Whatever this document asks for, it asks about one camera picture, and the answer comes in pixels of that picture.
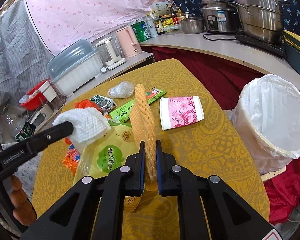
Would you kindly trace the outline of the left hand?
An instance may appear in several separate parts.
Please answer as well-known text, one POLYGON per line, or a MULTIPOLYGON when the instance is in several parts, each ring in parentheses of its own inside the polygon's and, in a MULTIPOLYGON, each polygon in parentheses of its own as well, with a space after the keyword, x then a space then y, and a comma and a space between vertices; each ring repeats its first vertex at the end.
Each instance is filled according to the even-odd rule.
POLYGON ((27 195, 22 189, 22 183, 16 176, 11 176, 11 187, 13 191, 10 193, 10 200, 14 205, 13 216, 24 226, 29 226, 37 219, 37 215, 27 200, 27 195))

